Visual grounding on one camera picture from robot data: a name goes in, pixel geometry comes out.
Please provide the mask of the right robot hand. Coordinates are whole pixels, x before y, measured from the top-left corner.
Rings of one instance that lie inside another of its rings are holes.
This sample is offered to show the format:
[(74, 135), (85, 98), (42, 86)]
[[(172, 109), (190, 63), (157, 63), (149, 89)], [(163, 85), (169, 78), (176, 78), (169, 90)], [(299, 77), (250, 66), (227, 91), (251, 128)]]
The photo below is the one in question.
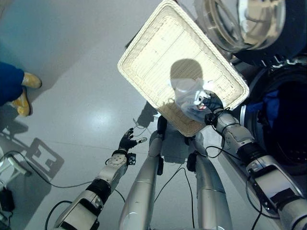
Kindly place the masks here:
[(211, 112), (214, 113), (216, 110), (224, 109), (223, 103), (217, 94), (208, 90), (205, 90), (204, 92), (206, 96), (203, 96), (201, 103), (204, 104)]

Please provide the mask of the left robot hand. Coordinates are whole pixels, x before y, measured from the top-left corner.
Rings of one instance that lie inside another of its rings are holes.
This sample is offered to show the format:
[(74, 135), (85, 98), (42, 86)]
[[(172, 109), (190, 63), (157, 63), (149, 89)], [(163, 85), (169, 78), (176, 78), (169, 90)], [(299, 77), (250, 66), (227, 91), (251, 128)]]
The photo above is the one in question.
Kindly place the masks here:
[(124, 135), (122, 136), (119, 142), (119, 146), (118, 146), (119, 150), (125, 150), (127, 152), (129, 149), (132, 149), (135, 146), (147, 141), (146, 137), (134, 139), (133, 133), (134, 133), (134, 128), (130, 128), (124, 133)]

